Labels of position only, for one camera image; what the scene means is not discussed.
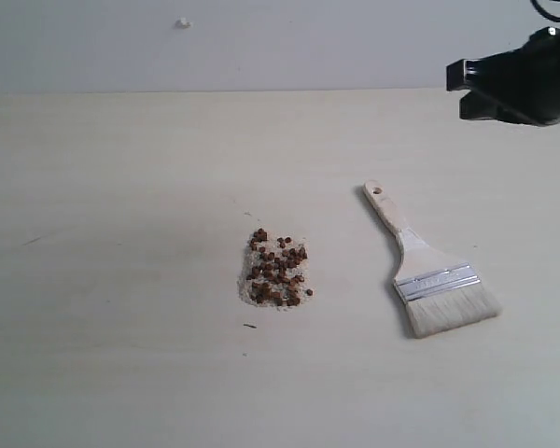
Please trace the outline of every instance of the pile of seeds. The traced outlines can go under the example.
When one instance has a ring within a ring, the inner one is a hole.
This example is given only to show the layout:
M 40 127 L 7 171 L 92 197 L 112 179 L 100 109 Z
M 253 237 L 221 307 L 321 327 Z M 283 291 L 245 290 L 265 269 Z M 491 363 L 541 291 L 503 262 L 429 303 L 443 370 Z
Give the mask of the pile of seeds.
M 300 305 L 314 294 L 305 285 L 306 260 L 304 244 L 255 231 L 247 251 L 244 300 L 262 306 Z

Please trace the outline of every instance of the white bristles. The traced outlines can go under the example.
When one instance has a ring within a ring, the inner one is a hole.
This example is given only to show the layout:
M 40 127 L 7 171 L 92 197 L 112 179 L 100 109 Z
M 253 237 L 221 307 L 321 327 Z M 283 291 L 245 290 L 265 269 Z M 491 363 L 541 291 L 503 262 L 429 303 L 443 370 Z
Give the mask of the white bristles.
M 495 297 L 481 283 L 409 301 L 405 306 L 417 338 L 496 317 L 501 312 Z

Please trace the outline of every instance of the wooden handle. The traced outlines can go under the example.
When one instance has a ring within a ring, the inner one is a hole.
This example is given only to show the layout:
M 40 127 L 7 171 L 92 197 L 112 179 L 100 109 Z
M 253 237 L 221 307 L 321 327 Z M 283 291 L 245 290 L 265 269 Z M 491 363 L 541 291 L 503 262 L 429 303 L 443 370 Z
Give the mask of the wooden handle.
M 367 199 L 392 233 L 399 236 L 402 231 L 409 228 L 407 220 L 400 214 L 396 204 L 384 193 L 384 189 L 380 184 L 370 180 L 365 182 L 363 189 Z

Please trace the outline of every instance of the brush handle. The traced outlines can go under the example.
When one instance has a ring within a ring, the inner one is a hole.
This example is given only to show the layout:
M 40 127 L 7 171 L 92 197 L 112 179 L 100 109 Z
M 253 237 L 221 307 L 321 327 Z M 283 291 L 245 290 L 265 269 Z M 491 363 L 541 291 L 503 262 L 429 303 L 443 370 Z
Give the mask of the brush handle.
M 400 213 L 396 204 L 385 194 L 384 189 L 374 180 L 365 182 L 363 186 L 365 195 L 371 205 L 380 216 L 385 226 L 390 229 L 395 236 L 405 229 L 409 229 L 406 218 Z
M 363 190 L 385 226 L 399 240 L 402 252 L 427 247 L 426 242 L 409 227 L 409 223 L 404 215 L 400 213 L 390 197 L 385 194 L 380 184 L 375 180 L 369 180 L 365 182 Z

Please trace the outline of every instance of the table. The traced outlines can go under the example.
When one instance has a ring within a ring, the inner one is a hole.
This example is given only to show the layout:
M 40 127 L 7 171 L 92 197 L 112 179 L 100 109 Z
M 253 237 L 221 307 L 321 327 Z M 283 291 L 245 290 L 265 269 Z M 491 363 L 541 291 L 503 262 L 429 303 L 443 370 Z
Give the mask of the table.
M 457 98 L 0 96 L 0 447 L 560 446 L 560 125 Z M 411 337 L 371 178 L 502 316 Z M 258 227 L 313 301 L 238 299 Z

